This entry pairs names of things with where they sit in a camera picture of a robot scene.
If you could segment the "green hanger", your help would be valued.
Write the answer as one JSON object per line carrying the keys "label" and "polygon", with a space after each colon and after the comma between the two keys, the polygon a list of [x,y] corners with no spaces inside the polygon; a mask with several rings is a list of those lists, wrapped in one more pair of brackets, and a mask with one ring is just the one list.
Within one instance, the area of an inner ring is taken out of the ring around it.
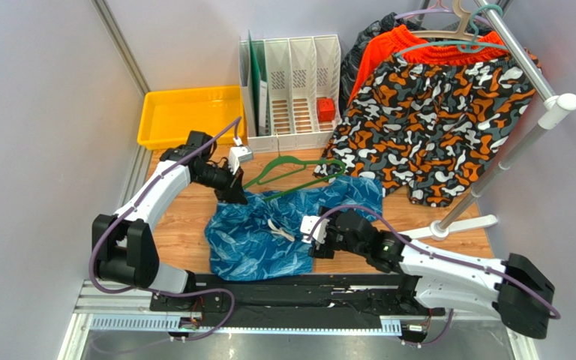
{"label": "green hanger", "polygon": [[318,184],[333,182],[346,166],[339,160],[320,158],[329,132],[255,136],[247,139],[259,172],[244,178],[244,189],[268,191],[272,185],[285,187],[266,199],[273,200]]}

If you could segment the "blue leaf-print shorts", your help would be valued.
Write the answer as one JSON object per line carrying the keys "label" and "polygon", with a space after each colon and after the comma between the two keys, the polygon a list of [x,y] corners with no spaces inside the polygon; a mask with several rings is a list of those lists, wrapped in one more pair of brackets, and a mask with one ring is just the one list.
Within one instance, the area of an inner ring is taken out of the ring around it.
{"label": "blue leaf-print shorts", "polygon": [[339,205],[360,205],[381,214],[384,194],[376,179],[342,175],[326,186],[284,196],[276,190],[247,191],[245,205],[220,202],[204,230],[210,270],[225,281],[307,274],[314,260],[302,240],[303,217]]}

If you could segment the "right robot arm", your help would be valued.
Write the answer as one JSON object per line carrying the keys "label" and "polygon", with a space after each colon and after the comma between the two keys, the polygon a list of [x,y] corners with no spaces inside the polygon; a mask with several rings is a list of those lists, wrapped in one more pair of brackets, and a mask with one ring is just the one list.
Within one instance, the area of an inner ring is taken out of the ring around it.
{"label": "right robot arm", "polygon": [[313,258],[338,251],[363,257],[369,266],[399,274],[399,292],[423,308],[447,308],[496,317],[514,332],[542,340],[560,312],[552,305],[555,286],[527,257],[466,256],[430,246],[392,226],[377,229],[348,206],[305,216],[300,231]]}

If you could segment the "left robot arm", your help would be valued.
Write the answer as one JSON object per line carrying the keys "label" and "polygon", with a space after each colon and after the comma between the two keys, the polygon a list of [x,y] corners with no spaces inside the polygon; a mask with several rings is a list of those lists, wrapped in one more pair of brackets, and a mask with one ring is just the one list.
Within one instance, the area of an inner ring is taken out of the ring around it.
{"label": "left robot arm", "polygon": [[173,200],[190,184],[211,188],[218,201],[245,205],[241,165],[253,159],[240,139],[223,165],[212,161],[216,140],[192,131],[187,142],[168,148],[150,179],[115,213],[99,214],[92,224],[88,274],[104,293],[101,281],[121,284],[121,291],[150,290],[166,296],[194,291],[194,275],[160,261],[153,232]]}

